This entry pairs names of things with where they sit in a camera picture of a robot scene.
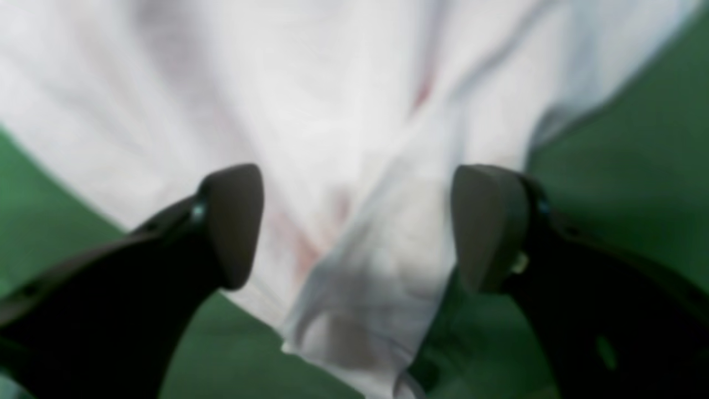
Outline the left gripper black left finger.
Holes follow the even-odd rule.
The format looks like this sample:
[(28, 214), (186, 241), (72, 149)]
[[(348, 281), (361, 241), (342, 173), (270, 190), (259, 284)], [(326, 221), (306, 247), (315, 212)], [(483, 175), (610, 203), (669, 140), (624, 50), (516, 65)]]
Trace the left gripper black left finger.
[(195, 312), (250, 278), (263, 176), (243, 164), (2, 299), (2, 376), (33, 398), (156, 398)]

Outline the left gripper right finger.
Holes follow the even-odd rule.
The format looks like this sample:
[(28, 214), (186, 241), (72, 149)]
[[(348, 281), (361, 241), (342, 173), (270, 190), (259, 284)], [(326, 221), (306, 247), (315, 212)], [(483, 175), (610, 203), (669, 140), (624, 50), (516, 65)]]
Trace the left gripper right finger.
[(561, 397), (707, 397), (703, 290), (572, 227), (519, 172), (459, 166), (450, 202), (461, 281), (521, 308)]

